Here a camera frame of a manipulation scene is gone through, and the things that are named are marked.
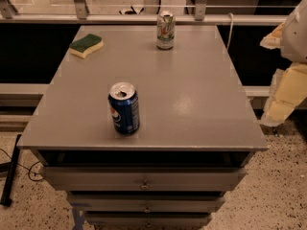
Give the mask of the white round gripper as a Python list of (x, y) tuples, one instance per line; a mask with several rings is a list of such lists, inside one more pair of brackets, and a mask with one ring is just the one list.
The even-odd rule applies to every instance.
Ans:
[(303, 64), (307, 63), (307, 0), (301, 0), (260, 45), (270, 50), (281, 46), (281, 56), (293, 62), (286, 70), (275, 71), (260, 120), (264, 126), (277, 127), (307, 98), (307, 65)]

